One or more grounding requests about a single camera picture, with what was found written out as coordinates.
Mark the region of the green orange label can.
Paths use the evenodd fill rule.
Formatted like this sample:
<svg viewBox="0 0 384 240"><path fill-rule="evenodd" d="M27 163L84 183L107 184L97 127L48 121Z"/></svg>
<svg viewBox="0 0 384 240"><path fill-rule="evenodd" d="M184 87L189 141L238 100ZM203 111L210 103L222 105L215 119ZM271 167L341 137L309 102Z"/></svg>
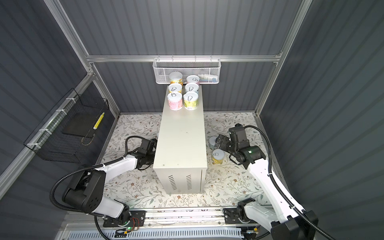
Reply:
<svg viewBox="0 0 384 240"><path fill-rule="evenodd" d="M183 85L183 74L180 72L171 72L169 74L170 84Z"/></svg>

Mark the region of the pink label can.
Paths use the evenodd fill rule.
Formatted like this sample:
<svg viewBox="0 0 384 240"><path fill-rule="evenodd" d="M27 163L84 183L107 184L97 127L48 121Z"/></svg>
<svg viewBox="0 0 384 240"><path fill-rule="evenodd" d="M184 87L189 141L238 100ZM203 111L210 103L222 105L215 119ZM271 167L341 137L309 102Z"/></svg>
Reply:
<svg viewBox="0 0 384 240"><path fill-rule="evenodd" d="M196 75L190 75L186 78L187 83L195 83L197 85L200 84L200 77Z"/></svg>
<svg viewBox="0 0 384 240"><path fill-rule="evenodd" d="M169 108L178 111L183 107L183 95L179 92L171 92L167 95Z"/></svg>

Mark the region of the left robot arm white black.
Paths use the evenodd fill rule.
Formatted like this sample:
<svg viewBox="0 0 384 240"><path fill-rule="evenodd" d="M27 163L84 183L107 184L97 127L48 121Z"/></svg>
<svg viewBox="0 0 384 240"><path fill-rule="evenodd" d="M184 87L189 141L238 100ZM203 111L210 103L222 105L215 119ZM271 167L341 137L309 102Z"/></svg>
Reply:
<svg viewBox="0 0 384 240"><path fill-rule="evenodd" d="M94 217L109 217L119 226L133 224L130 208L104 196L111 179L133 170L144 171L155 160L157 139L129 136L124 154L115 160L75 170L60 178L51 188L50 202L58 209L80 212Z"/></svg>

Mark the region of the yellow label can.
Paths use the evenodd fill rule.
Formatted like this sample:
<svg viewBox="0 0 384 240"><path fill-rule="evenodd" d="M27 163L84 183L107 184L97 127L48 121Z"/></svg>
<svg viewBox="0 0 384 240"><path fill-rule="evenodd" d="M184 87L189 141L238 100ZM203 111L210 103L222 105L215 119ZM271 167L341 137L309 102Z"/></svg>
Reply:
<svg viewBox="0 0 384 240"><path fill-rule="evenodd" d="M169 93L182 93L183 86L180 83L173 83L168 85Z"/></svg>

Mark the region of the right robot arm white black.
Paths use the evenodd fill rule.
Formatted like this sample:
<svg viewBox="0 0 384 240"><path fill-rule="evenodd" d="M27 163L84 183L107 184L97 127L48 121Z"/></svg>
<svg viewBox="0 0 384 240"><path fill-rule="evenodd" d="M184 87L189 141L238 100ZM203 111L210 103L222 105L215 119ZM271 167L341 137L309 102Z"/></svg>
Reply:
<svg viewBox="0 0 384 240"><path fill-rule="evenodd" d="M270 141L266 141L266 153L258 146L251 146L246 134L248 128L267 139L266 134L255 126L236 124L229 129L229 136L218 135L215 147L229 153L231 162L243 166L257 180L273 210L248 198L238 202L236 208L223 209L226 224L255 222L266 229L274 240L313 240L316 233L332 240L333 237L318 226L317 215L305 210L274 173Z"/></svg>

